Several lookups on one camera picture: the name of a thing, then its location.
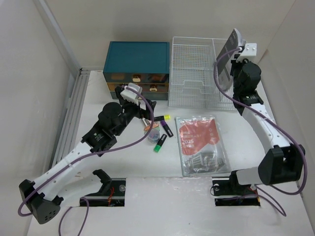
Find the black spiral notebook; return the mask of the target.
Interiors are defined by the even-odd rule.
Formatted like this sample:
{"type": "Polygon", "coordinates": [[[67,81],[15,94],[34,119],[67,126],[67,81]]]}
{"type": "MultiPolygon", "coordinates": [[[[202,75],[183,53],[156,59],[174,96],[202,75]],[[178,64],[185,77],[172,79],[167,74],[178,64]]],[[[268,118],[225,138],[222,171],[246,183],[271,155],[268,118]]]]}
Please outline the black spiral notebook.
{"type": "Polygon", "coordinates": [[[225,56],[224,54],[244,46],[245,43],[246,41],[243,40],[241,33],[234,28],[217,56],[217,60],[221,58],[221,60],[217,62],[217,74],[219,86],[223,91],[228,91],[232,86],[232,80],[228,72],[228,64],[230,63],[230,59],[232,58],[234,52],[226,54],[225,56]]]}

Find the amber middle left drawer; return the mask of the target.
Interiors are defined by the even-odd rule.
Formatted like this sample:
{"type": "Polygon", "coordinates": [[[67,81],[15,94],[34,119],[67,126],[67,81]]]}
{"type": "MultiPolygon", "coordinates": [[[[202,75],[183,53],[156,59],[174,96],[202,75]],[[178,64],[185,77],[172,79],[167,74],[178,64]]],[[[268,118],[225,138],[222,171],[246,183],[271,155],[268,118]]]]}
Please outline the amber middle left drawer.
{"type": "Polygon", "coordinates": [[[140,86],[134,83],[108,83],[108,88],[110,91],[123,91],[124,87],[130,87],[135,91],[140,91],[140,86]]]}

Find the orange pastel highlighter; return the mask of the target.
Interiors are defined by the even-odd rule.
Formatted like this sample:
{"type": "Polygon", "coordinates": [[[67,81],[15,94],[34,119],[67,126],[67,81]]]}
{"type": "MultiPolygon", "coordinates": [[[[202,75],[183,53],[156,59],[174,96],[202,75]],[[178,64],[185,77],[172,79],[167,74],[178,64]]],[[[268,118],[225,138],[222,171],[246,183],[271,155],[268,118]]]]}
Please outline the orange pastel highlighter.
{"type": "MultiPolygon", "coordinates": [[[[148,131],[148,130],[150,129],[150,127],[151,127],[151,125],[146,126],[146,127],[144,128],[144,131],[148,131]]],[[[159,127],[159,124],[158,124],[157,122],[154,122],[154,123],[153,123],[153,126],[152,126],[152,129],[155,129],[155,128],[157,128],[157,127],[159,127]]]]}

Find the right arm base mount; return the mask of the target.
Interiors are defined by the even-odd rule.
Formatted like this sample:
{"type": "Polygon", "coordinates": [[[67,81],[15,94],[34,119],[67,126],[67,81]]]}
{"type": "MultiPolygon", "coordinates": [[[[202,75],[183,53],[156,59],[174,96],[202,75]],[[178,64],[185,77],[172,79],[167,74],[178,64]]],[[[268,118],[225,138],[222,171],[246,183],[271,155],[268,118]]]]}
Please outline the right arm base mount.
{"type": "Polygon", "coordinates": [[[217,207],[260,206],[257,190],[251,185],[234,185],[228,177],[214,177],[212,184],[210,193],[215,197],[217,207]]]}

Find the aluminium rail frame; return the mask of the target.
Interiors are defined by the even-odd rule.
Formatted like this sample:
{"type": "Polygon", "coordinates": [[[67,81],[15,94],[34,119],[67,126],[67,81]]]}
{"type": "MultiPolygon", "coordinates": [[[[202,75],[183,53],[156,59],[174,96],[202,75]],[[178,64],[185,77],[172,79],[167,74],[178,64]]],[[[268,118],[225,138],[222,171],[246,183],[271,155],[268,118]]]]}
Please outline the aluminium rail frame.
{"type": "Polygon", "coordinates": [[[54,150],[48,167],[52,168],[62,160],[76,145],[76,135],[87,91],[90,71],[80,69],[74,87],[66,102],[66,113],[62,121],[61,131],[55,141],[54,150]]]}

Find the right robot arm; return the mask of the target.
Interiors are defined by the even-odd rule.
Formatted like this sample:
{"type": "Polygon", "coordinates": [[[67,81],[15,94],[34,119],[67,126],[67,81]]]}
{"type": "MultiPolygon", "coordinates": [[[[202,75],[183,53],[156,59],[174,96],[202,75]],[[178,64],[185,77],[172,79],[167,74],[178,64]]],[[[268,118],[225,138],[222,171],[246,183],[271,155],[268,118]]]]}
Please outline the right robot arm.
{"type": "Polygon", "coordinates": [[[301,177],[305,150],[290,141],[271,121],[256,91],[261,69],[248,59],[231,61],[233,104],[259,138],[265,155],[257,167],[231,173],[228,188],[238,194],[246,185],[274,185],[297,181],[301,177]]]}

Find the yellow cap black highlighter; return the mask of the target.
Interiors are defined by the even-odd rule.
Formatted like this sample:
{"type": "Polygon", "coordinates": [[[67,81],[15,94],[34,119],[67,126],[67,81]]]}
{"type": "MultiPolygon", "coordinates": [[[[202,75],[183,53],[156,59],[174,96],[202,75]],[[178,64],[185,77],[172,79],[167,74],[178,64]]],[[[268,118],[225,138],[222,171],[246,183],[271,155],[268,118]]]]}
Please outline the yellow cap black highlighter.
{"type": "Polygon", "coordinates": [[[154,117],[154,122],[162,121],[162,120],[170,120],[170,115],[163,115],[163,116],[154,117]]]}

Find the purple cap black highlighter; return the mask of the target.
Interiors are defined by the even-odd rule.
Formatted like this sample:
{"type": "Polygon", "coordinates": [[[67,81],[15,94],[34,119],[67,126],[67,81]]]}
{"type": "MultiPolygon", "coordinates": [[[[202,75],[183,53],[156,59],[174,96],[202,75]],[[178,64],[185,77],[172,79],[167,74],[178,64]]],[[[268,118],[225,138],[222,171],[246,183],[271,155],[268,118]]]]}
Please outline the purple cap black highlighter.
{"type": "Polygon", "coordinates": [[[168,137],[173,137],[174,134],[173,134],[173,132],[171,131],[171,129],[170,129],[170,127],[168,126],[168,124],[166,123],[166,121],[161,120],[160,123],[161,123],[163,129],[165,130],[166,134],[168,135],[168,137]]]}

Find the red booklet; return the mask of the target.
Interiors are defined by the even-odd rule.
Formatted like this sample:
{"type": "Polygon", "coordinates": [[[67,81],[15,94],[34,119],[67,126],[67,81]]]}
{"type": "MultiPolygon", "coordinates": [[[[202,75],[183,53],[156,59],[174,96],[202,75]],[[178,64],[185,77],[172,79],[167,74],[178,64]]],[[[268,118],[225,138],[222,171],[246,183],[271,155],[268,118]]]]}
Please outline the red booklet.
{"type": "Polygon", "coordinates": [[[184,177],[231,171],[216,116],[176,117],[175,123],[184,177]]]}

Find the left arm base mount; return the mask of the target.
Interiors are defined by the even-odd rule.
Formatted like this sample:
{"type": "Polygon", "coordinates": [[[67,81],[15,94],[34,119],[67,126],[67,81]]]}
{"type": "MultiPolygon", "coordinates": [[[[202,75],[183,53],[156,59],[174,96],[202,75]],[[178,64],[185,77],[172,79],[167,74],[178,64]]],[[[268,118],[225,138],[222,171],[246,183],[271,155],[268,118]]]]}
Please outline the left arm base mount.
{"type": "Polygon", "coordinates": [[[126,179],[114,178],[108,188],[102,187],[99,192],[89,194],[85,198],[90,207],[124,207],[126,179]]]}

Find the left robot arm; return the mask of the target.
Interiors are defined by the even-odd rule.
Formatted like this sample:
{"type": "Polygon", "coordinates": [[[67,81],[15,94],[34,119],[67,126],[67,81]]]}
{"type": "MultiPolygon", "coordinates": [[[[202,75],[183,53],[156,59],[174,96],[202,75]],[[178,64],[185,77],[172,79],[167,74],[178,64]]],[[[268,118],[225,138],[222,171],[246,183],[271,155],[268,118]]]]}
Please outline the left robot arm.
{"type": "Polygon", "coordinates": [[[112,179],[99,166],[99,160],[107,153],[132,147],[147,137],[143,134],[132,143],[115,146],[116,137],[134,118],[153,120],[157,103],[149,99],[144,99],[144,103],[145,109],[124,99],[104,105],[97,122],[68,155],[43,175],[19,184],[22,202],[17,210],[18,215],[31,215],[39,224],[45,224],[62,207],[79,203],[86,195],[107,194],[112,179]]]}

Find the teal drawer organizer box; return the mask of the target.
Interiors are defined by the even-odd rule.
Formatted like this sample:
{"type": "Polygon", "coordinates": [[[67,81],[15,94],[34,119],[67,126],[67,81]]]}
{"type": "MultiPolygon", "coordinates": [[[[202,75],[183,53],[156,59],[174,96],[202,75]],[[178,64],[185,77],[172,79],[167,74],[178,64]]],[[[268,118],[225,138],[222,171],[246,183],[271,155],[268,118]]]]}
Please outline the teal drawer organizer box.
{"type": "Polygon", "coordinates": [[[170,75],[170,43],[111,41],[103,68],[104,73],[170,75]]]}

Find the green cap black highlighter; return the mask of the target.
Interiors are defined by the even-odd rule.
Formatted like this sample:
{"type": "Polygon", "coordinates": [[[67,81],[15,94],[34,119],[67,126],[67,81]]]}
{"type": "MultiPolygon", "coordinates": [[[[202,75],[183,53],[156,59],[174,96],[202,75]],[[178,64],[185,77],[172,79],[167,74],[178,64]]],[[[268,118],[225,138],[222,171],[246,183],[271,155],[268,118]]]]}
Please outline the green cap black highlighter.
{"type": "Polygon", "coordinates": [[[154,147],[154,152],[158,153],[162,147],[162,145],[164,144],[165,140],[167,138],[167,135],[163,134],[159,141],[157,142],[156,146],[154,147]]]}

